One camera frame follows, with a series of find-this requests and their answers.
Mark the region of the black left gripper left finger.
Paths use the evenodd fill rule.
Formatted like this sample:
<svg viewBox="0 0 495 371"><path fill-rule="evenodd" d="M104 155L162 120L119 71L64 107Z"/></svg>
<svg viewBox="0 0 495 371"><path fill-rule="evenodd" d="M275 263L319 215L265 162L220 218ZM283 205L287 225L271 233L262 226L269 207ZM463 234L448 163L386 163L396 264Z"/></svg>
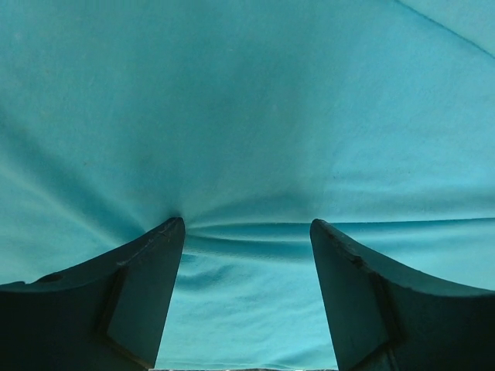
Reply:
<svg viewBox="0 0 495 371"><path fill-rule="evenodd" d="M3 284L1 368L153 369L185 235L173 217L81 264Z"/></svg>

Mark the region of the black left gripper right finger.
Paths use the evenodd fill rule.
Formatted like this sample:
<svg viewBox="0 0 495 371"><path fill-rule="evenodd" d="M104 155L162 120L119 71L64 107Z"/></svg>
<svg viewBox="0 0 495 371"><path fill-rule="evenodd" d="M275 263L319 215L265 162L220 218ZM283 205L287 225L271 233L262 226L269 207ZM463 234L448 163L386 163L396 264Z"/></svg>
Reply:
<svg viewBox="0 0 495 371"><path fill-rule="evenodd" d="M494 293L425 274L314 220L310 239L341 370L492 370Z"/></svg>

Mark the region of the cyan t shirt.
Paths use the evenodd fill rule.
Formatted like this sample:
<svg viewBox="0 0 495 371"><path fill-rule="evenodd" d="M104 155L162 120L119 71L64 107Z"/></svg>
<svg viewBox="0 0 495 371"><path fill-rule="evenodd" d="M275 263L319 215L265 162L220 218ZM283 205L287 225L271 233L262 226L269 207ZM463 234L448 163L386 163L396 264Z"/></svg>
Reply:
<svg viewBox="0 0 495 371"><path fill-rule="evenodd" d="M172 216L160 368L334 368L314 219L493 289L494 3L3 1L2 283Z"/></svg>

